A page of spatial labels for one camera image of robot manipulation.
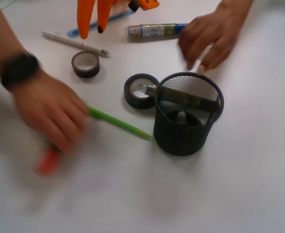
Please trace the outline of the person right hand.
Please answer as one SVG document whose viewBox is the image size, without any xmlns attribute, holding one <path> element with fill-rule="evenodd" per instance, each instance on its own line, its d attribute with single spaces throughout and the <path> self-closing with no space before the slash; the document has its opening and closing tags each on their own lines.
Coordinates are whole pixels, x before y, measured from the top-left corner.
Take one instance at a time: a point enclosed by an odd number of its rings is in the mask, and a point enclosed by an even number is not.
<svg viewBox="0 0 285 233">
<path fill-rule="evenodd" d="M 217 68 L 231 53 L 252 6 L 252 0 L 223 0 L 217 8 L 196 17 L 179 36 L 179 47 L 191 70 L 208 46 L 198 72 L 203 74 Z"/>
</svg>

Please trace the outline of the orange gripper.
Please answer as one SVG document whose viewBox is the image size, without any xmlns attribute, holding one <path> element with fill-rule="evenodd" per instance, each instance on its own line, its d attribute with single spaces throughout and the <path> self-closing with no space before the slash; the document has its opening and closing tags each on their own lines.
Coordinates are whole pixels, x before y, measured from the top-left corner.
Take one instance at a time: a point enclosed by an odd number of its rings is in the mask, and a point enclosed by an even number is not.
<svg viewBox="0 0 285 233">
<path fill-rule="evenodd" d="M 142 10 L 151 10 L 157 8 L 160 3 L 157 0 L 116 0 L 115 4 L 127 2 L 128 7 L 132 11 L 137 11 L 138 8 Z M 80 37 L 87 39 L 91 16 L 94 8 L 95 0 L 77 0 L 77 25 Z M 113 5 L 112 0 L 98 0 L 97 1 L 97 30 L 98 33 L 103 33 L 108 24 L 110 11 Z"/>
</svg>

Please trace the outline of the person left hand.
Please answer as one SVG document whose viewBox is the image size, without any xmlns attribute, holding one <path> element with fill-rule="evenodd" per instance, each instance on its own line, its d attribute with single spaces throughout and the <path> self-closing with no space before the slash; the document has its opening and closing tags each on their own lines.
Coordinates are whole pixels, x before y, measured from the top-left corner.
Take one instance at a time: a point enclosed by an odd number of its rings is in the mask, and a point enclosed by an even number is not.
<svg viewBox="0 0 285 233">
<path fill-rule="evenodd" d="M 40 131 L 59 150 L 69 153 L 80 140 L 88 111 L 86 104 L 65 83 L 39 70 L 11 93 L 24 121 Z"/>
</svg>

